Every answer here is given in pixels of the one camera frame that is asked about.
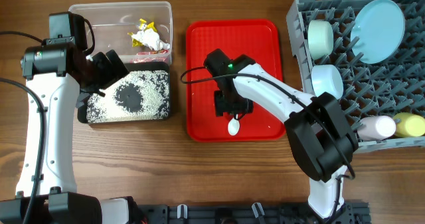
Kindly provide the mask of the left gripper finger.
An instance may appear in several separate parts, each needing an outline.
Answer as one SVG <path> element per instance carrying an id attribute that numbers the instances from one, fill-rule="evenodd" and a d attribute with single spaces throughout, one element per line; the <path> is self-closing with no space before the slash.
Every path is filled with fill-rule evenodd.
<path id="1" fill-rule="evenodd" d="M 114 81 L 118 81 L 129 74 L 128 69 L 114 49 L 108 51 L 106 57 L 111 63 L 110 69 Z"/>
<path id="2" fill-rule="evenodd" d="M 113 64 L 102 52 L 95 54 L 92 59 L 93 65 L 96 68 L 94 73 L 95 84 L 100 88 L 108 88 L 116 80 Z"/>

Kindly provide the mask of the white plastic spoon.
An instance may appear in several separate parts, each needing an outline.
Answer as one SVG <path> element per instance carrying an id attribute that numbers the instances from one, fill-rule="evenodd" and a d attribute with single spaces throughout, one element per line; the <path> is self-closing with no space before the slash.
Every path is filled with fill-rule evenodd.
<path id="1" fill-rule="evenodd" d="M 231 136 L 235 136 L 239 132 L 239 129 L 240 129 L 240 122 L 238 120 L 238 115 L 235 114 L 228 123 L 228 133 Z"/>

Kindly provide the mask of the white tissue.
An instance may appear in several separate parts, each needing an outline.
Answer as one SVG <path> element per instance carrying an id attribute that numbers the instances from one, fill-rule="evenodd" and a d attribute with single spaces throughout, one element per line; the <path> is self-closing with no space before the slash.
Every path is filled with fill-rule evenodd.
<path id="1" fill-rule="evenodd" d="M 153 29 L 138 31 L 136 34 L 132 34 L 131 38 L 135 45 L 141 44 L 154 51 L 170 49 L 170 44 L 163 42 L 160 39 L 159 34 Z"/>

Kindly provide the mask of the red snack wrapper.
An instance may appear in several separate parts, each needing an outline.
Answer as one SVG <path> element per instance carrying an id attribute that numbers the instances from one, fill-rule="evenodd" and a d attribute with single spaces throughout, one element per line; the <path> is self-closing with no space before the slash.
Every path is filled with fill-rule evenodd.
<path id="1" fill-rule="evenodd" d="M 139 52 L 136 55 L 162 55 L 167 54 L 169 50 L 160 50 L 160 51 L 143 51 Z"/>

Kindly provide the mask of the yellow snack wrapper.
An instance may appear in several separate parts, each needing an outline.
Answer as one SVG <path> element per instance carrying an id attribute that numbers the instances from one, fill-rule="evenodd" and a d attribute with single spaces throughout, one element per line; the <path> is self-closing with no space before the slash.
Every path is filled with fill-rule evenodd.
<path id="1" fill-rule="evenodd" d="M 144 34 L 144 32 L 146 31 L 151 31 L 154 33 L 157 33 L 157 29 L 155 28 L 155 24 L 154 22 L 150 22 L 149 24 L 147 24 L 147 21 L 144 19 L 140 19 L 140 24 L 137 26 L 137 28 L 139 29 L 139 31 L 135 34 L 135 33 L 128 33 L 128 35 L 131 37 L 131 45 L 132 47 L 142 47 L 143 43 L 141 41 L 139 41 L 136 38 L 133 38 L 134 35 L 137 35 L 138 33 L 141 32 L 141 34 L 139 36 L 142 36 L 142 34 Z"/>

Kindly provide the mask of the light blue bowl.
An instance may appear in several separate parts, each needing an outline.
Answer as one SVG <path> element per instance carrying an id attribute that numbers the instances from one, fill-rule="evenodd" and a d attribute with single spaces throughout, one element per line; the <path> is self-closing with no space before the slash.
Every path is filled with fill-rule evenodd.
<path id="1" fill-rule="evenodd" d="M 316 96 L 327 92 L 336 99 L 341 99 L 343 95 L 342 77 L 332 64 L 314 66 L 311 71 L 311 83 Z"/>

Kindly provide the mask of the pale green bowl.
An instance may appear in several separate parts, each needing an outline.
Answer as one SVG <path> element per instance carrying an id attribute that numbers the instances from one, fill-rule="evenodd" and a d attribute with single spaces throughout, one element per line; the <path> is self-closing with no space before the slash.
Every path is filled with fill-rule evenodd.
<path id="1" fill-rule="evenodd" d="M 307 30 L 307 44 L 313 60 L 333 51 L 333 29 L 328 21 L 312 20 Z"/>

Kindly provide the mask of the light blue plate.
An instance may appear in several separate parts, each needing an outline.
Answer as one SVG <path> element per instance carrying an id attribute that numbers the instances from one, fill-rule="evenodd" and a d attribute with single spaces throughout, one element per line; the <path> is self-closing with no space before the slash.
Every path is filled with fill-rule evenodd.
<path id="1" fill-rule="evenodd" d="M 394 1 L 371 1 L 355 18 L 350 34 L 355 44 L 351 50 L 354 55 L 362 54 L 363 63 L 381 62 L 400 46 L 404 32 L 404 14 Z"/>

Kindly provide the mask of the yellow plastic cup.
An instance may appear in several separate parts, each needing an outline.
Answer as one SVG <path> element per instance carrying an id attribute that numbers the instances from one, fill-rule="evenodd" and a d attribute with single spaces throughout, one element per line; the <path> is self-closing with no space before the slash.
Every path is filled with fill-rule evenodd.
<path id="1" fill-rule="evenodd" d="M 424 135 L 424 118 L 422 116 L 401 112 L 396 114 L 393 120 L 396 122 L 395 136 L 408 138 Z"/>

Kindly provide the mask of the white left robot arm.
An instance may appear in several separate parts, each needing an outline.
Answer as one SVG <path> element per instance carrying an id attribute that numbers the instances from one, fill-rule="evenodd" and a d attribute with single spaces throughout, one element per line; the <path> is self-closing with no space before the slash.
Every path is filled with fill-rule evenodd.
<path id="1" fill-rule="evenodd" d="M 115 51 L 95 53 L 90 22 L 71 12 L 49 17 L 49 36 L 21 59 L 29 96 L 24 166 L 15 198 L 1 202 L 2 223 L 132 223 L 129 197 L 100 201 L 79 194 L 72 165 L 77 105 L 127 75 Z"/>

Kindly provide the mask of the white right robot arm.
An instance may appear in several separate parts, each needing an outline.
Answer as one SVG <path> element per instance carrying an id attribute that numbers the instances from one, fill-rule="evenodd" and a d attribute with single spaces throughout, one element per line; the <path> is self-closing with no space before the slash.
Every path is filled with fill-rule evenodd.
<path id="1" fill-rule="evenodd" d="M 217 115 L 245 115 L 258 104 L 284 124 L 292 156 L 309 177 L 309 206 L 319 218 L 334 219 L 344 204 L 343 180 L 355 178 L 351 161 L 359 147 L 339 101 L 296 90 L 246 55 L 230 59 L 216 49 L 203 66 L 218 86 Z"/>

